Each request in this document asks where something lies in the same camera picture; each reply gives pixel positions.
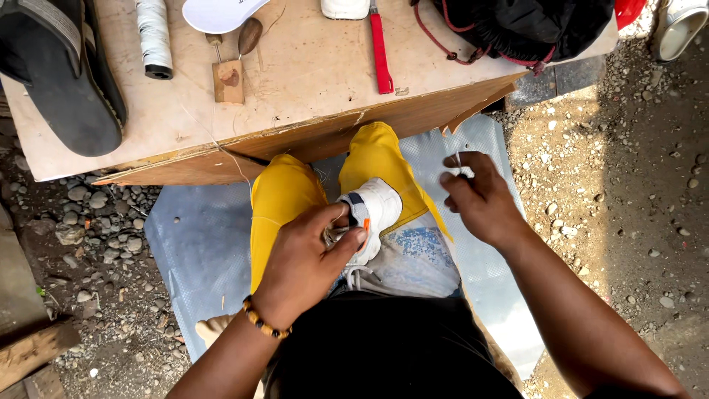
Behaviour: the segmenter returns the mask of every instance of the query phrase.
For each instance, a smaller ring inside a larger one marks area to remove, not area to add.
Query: plywood table
[[[264,34],[242,58],[245,104],[214,103],[214,48],[182,18],[183,0],[167,0],[174,79],[143,74],[133,0],[95,0],[118,85],[128,106],[123,144],[85,158],[66,149],[24,86],[2,84],[36,180],[101,170],[102,182],[132,185],[224,184],[254,178],[279,153],[311,162],[345,152],[362,124],[385,121],[400,137],[479,111],[509,93],[526,73],[488,57],[471,66],[446,60],[421,31],[408,0],[379,1],[395,93],[376,88],[369,20],[333,21],[320,0],[271,0],[256,17]],[[439,41],[467,58],[474,48],[454,34],[424,0],[421,18]],[[237,56],[238,31],[224,35],[223,60]],[[611,51],[611,21],[580,58]],[[213,143],[238,154],[238,164]]]

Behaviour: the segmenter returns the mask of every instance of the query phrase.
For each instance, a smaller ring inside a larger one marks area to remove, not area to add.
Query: beaded bracelet
[[[259,314],[256,313],[253,307],[251,307],[251,295],[247,296],[244,298],[244,313],[246,313],[246,318],[249,319],[249,322],[251,324],[255,325],[256,328],[261,330],[262,333],[268,335],[269,337],[274,337],[277,339],[283,339],[289,336],[293,332],[293,326],[290,326],[287,330],[285,331],[280,331],[277,330],[268,324],[261,320],[261,317],[259,317]]]

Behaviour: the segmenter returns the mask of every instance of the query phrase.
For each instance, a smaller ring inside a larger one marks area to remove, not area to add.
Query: yellow cloth
[[[383,122],[359,129],[350,143],[350,155],[340,171],[341,192],[360,188],[373,177],[392,186],[403,203],[396,223],[380,236],[431,211],[441,232],[452,237],[443,224],[433,200],[413,177],[411,166],[403,159],[398,137]],[[316,174],[301,161],[287,154],[277,155],[254,183],[251,205],[251,292],[261,283],[271,247],[282,225],[314,205],[326,205],[325,192]]]

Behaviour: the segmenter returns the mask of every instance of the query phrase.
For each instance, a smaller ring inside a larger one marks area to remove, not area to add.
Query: white shoe
[[[664,0],[652,38],[652,54],[672,61],[687,48],[709,16],[706,0]]]
[[[379,253],[379,234],[396,223],[401,215],[401,197],[384,180],[374,177],[337,201],[350,205],[350,228],[364,227],[367,230],[367,240],[347,264],[366,265]]]
[[[320,8],[330,19],[364,19],[369,15],[369,0],[320,0]]]

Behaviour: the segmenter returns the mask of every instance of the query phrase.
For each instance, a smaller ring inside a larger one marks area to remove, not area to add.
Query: red object
[[[615,0],[615,20],[618,30],[630,25],[642,13],[647,0]]]
[[[381,28],[381,16],[371,13],[369,21],[372,23],[372,41],[374,42],[374,65],[376,66],[376,82],[380,94],[394,92],[394,82],[386,66],[386,49],[384,48],[384,30]]]

